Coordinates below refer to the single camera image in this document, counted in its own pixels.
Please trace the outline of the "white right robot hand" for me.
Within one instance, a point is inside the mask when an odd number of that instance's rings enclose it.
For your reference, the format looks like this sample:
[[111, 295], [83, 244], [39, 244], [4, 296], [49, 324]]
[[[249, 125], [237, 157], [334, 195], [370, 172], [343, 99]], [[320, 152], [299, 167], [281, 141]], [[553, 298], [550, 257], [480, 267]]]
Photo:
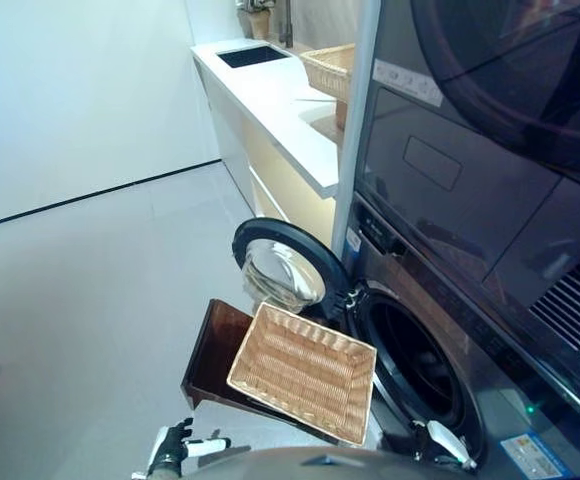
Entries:
[[458, 463], [463, 470], [475, 470], [476, 461], [470, 456], [464, 443], [445, 425], [437, 420], [426, 422], [414, 420], [415, 437], [418, 447], [415, 449], [415, 459], [420, 460], [430, 443], [434, 443], [450, 454], [451, 458]]

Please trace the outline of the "black and white left hand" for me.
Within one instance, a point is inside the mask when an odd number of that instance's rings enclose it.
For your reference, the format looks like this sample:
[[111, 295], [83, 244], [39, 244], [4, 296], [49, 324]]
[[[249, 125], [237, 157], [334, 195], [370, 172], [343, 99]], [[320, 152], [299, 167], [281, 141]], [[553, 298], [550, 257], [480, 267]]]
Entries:
[[193, 422], [193, 417], [186, 417], [160, 428], [149, 457], [147, 479], [181, 479], [185, 460], [220, 453], [231, 446], [225, 437], [192, 439]]

